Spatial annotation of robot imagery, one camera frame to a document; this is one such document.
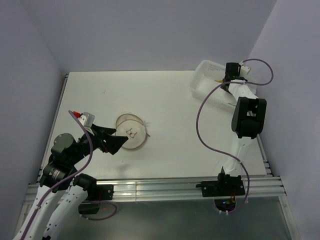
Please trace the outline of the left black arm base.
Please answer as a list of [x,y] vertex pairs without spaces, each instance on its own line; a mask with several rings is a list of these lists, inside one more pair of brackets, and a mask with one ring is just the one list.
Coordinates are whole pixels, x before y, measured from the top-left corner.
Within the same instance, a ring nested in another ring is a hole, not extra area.
[[78,206],[81,215],[95,215],[101,209],[101,201],[111,201],[113,199],[114,186],[112,184],[98,184],[85,200]]

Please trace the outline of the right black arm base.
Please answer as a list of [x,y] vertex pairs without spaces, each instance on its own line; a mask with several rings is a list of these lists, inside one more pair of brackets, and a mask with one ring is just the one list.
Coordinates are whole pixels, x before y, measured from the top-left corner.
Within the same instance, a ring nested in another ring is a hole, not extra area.
[[219,173],[217,180],[201,181],[196,184],[203,197],[244,196],[246,194],[242,177]]

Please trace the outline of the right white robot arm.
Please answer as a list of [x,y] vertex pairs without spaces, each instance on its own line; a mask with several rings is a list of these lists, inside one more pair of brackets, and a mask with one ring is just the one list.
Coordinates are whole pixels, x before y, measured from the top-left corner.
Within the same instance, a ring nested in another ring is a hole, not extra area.
[[248,87],[247,80],[241,76],[241,65],[228,62],[225,66],[223,82],[229,82],[222,89],[231,94],[235,109],[231,120],[233,140],[231,157],[223,166],[225,174],[238,177],[245,173],[242,164],[246,160],[250,145],[264,127],[267,101],[258,98]]

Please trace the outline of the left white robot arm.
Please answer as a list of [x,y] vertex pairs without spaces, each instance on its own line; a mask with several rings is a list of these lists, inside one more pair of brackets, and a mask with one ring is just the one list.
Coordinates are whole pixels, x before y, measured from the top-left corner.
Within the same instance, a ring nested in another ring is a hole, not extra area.
[[84,158],[93,157],[94,150],[114,155],[128,140],[115,135],[116,129],[97,125],[82,127],[78,140],[69,133],[54,139],[49,162],[42,171],[37,194],[16,240],[56,240],[78,206],[98,193],[97,180],[76,169]]

